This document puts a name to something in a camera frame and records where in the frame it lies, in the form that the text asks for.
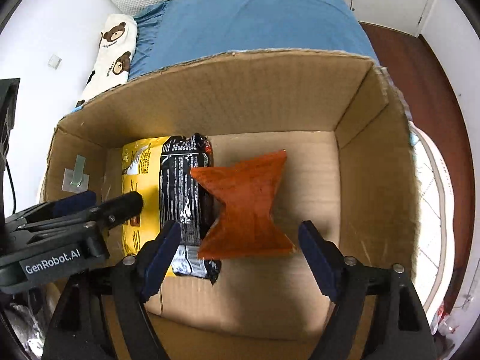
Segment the bear face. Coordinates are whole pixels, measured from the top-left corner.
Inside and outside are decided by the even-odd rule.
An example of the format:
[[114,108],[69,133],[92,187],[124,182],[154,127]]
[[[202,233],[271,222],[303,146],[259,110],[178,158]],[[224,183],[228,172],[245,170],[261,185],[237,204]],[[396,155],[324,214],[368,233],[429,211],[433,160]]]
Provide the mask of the bear face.
[[117,75],[123,71],[130,72],[130,51],[124,52],[113,65],[112,72]]
[[111,43],[117,40],[125,33],[125,22],[123,21],[118,26],[113,27],[110,31],[105,32],[103,39],[106,39],[107,42]]

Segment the silver bolt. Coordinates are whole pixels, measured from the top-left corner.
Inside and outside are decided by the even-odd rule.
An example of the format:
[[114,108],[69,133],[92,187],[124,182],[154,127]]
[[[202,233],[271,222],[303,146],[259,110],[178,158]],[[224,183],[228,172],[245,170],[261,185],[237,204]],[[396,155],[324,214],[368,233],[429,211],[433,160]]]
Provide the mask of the silver bolt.
[[131,266],[131,265],[135,264],[135,256],[124,257],[123,260],[122,260],[122,263],[123,263],[124,266]]
[[96,225],[95,221],[88,221],[83,225],[83,227],[85,227],[86,229],[90,229],[92,227],[95,227],[95,225]]
[[402,274],[404,273],[405,271],[405,268],[403,267],[403,265],[401,264],[393,264],[392,265],[392,268],[395,272],[397,272],[398,274]]
[[357,264],[357,259],[355,257],[352,257],[352,256],[345,256],[343,258],[343,261],[345,264],[347,264],[348,266],[354,266]]

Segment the blue bed sheet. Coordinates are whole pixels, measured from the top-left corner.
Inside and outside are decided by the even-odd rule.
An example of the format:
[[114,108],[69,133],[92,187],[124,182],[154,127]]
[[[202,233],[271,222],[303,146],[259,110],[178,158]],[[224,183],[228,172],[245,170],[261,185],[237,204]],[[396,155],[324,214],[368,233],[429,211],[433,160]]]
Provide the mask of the blue bed sheet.
[[377,57],[343,0],[171,0],[143,10],[129,80],[179,62],[268,48]]

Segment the yellow and black package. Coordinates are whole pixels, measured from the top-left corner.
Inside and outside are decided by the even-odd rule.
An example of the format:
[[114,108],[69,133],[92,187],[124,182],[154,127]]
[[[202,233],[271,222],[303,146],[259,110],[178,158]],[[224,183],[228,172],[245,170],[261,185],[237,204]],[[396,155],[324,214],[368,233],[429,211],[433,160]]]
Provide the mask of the yellow and black package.
[[218,278],[220,261],[198,259],[198,247],[213,223],[212,197],[190,176],[192,167],[213,166],[212,146],[194,134],[141,139],[123,147],[122,193],[137,191],[143,210],[123,227],[123,252],[137,254],[168,220],[180,223],[181,244],[167,276]]

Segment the light switch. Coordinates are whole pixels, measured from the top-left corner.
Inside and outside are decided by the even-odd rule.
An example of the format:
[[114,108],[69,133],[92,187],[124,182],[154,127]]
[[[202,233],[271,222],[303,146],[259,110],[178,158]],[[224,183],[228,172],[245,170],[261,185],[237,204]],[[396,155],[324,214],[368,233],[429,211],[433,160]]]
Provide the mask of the light switch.
[[49,60],[49,66],[51,68],[54,68],[54,69],[57,69],[58,66],[60,65],[60,62],[62,61],[62,59],[58,56],[56,56],[55,54],[53,54],[51,57],[50,57],[50,60]]

